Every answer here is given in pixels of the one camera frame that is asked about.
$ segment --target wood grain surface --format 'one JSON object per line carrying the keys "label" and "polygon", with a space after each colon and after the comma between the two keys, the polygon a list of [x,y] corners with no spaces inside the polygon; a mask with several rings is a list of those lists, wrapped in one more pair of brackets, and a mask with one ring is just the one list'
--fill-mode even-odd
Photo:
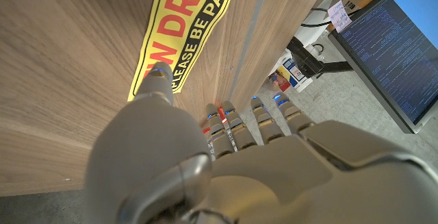
{"label": "wood grain surface", "polygon": [[[0,195],[81,188],[126,105],[152,2],[0,0]],[[257,0],[231,0],[175,105],[200,124],[207,103],[245,107],[315,2],[264,0],[253,21]]]}

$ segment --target sticky note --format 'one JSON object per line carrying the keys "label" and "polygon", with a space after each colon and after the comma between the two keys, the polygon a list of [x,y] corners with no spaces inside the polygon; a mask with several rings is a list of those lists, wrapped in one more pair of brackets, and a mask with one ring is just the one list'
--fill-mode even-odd
{"label": "sticky note", "polygon": [[342,5],[342,1],[339,1],[333,7],[329,8],[327,12],[338,33],[352,22]]}

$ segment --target black cable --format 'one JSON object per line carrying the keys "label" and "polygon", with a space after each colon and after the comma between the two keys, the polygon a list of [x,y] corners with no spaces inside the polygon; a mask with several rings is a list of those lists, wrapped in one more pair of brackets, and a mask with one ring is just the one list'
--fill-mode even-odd
{"label": "black cable", "polygon": [[[356,10],[354,12],[351,12],[348,15],[351,16],[351,15],[355,14],[358,11],[360,11],[360,10]],[[330,25],[330,24],[331,24],[331,21],[325,22],[325,23],[316,24],[316,25],[301,24],[301,26],[313,28],[313,27],[319,27],[319,26]]]}
{"label": "black cable", "polygon": [[323,12],[327,12],[327,9],[324,9],[324,8],[312,8],[310,10],[311,11],[323,11]]}
{"label": "black cable", "polygon": [[320,46],[321,47],[321,51],[318,50],[318,52],[320,52],[320,53],[324,52],[324,45],[322,45],[320,43],[313,43],[312,46]]}

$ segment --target yellow warning label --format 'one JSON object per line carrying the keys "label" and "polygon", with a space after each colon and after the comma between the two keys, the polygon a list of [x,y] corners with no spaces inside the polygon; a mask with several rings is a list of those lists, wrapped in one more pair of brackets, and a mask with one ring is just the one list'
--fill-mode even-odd
{"label": "yellow warning label", "polygon": [[154,0],[128,101],[158,61],[173,70],[172,90],[181,92],[213,27],[230,0]]}

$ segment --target red marking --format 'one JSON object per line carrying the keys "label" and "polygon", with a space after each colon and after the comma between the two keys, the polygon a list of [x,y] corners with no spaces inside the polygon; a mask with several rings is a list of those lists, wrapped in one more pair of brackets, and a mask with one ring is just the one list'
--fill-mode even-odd
{"label": "red marking", "polygon": [[151,53],[150,59],[157,60],[157,61],[162,61],[162,62],[165,62],[167,64],[172,64],[173,63],[173,60],[170,60],[170,59],[165,58],[163,56],[176,54],[177,53],[176,49],[173,49],[171,47],[168,47],[166,45],[163,45],[163,44],[161,44],[159,42],[155,42],[155,41],[153,42],[152,47],[155,47],[156,49],[164,50],[164,52]]}
{"label": "red marking", "polygon": [[[178,31],[173,30],[173,29],[166,29],[166,23],[170,22],[170,21],[174,21],[174,22],[177,22],[179,24]],[[169,14],[169,15],[166,15],[164,18],[162,18],[162,20],[159,22],[157,32],[164,34],[164,35],[168,35],[168,36],[183,37],[184,30],[185,30],[184,19],[178,15]]]}
{"label": "red marking", "polygon": [[166,4],[164,7],[169,9],[169,10],[179,12],[179,13],[187,15],[187,16],[191,16],[193,11],[190,11],[186,7],[188,5],[198,5],[199,4],[199,0],[181,0],[181,5],[177,5],[174,2],[175,2],[175,0],[166,0]]}

